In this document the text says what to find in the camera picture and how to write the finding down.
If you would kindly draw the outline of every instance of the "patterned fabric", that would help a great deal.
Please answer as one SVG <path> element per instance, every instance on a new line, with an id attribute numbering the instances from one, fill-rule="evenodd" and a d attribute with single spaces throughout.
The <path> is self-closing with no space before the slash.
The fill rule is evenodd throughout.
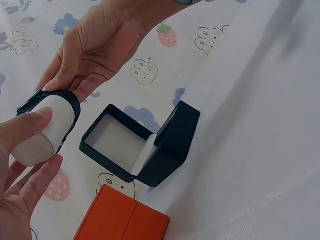
<path id="1" fill-rule="evenodd" d="M 0 0 L 1 122 L 13 118 L 17 106 L 34 92 L 64 35 L 100 3 Z M 33 239 L 73 239 L 102 184 L 132 198 L 140 197 L 143 184 L 123 182 L 90 160 L 79 151 L 80 139 L 109 104 L 152 132 L 159 131 L 188 92 L 189 84 L 198 81 L 208 56 L 215 54 L 228 31 L 225 26 L 233 24 L 242 7 L 235 0 L 203 1 L 165 20 L 146 36 L 121 71 L 87 98 L 75 129 L 61 149 L 61 171 L 33 214 Z"/>

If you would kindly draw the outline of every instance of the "orange gift box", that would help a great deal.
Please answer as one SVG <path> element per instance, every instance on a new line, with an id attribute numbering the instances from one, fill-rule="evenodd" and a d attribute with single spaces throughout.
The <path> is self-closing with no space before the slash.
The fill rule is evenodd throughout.
<path id="1" fill-rule="evenodd" d="M 170 218 L 103 185 L 74 240 L 163 240 Z"/>

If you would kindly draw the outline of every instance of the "open ring box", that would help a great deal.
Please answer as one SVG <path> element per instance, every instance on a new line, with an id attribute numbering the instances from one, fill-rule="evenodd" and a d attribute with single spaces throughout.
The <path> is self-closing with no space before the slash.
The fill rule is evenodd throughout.
<path id="1" fill-rule="evenodd" d="M 155 188 L 186 161 L 199 117 L 180 101 L 154 134 L 109 105 L 82 137 L 80 151 L 127 183 Z"/>

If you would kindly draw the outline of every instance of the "fingernail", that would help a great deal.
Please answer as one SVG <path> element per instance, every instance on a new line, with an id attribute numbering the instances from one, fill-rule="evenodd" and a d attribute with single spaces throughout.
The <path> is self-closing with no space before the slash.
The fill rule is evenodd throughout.
<path id="1" fill-rule="evenodd" d="M 52 79 L 50 82 L 48 82 L 44 88 L 42 89 L 43 91 L 51 91 L 52 87 L 57 83 L 58 79 L 55 77 Z"/>
<path id="2" fill-rule="evenodd" d="M 43 107 L 43 108 L 40 108 L 38 111 L 36 111 L 37 114 L 39 114 L 45 118 L 51 118 L 52 112 L 53 112 L 53 110 L 50 107 Z"/>

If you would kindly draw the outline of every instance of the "red strawberry print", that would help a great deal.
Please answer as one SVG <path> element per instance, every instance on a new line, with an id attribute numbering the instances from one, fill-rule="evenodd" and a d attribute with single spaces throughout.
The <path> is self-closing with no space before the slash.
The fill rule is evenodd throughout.
<path id="1" fill-rule="evenodd" d="M 23 19 L 21 19 L 20 23 L 21 24 L 31 24 L 33 23 L 34 21 L 36 21 L 37 19 L 36 18 L 33 18 L 33 17 L 25 17 Z"/>
<path id="2" fill-rule="evenodd" d="M 158 39 L 162 45 L 165 47 L 174 47 L 177 45 L 177 35 L 170 26 L 161 23 L 156 31 L 158 32 Z"/>
<path id="3" fill-rule="evenodd" d="M 67 174 L 64 173 L 62 169 L 60 169 L 59 173 L 50 183 L 44 195 L 52 201 L 63 202 L 69 197 L 69 194 L 70 194 L 69 177 L 67 176 Z"/>

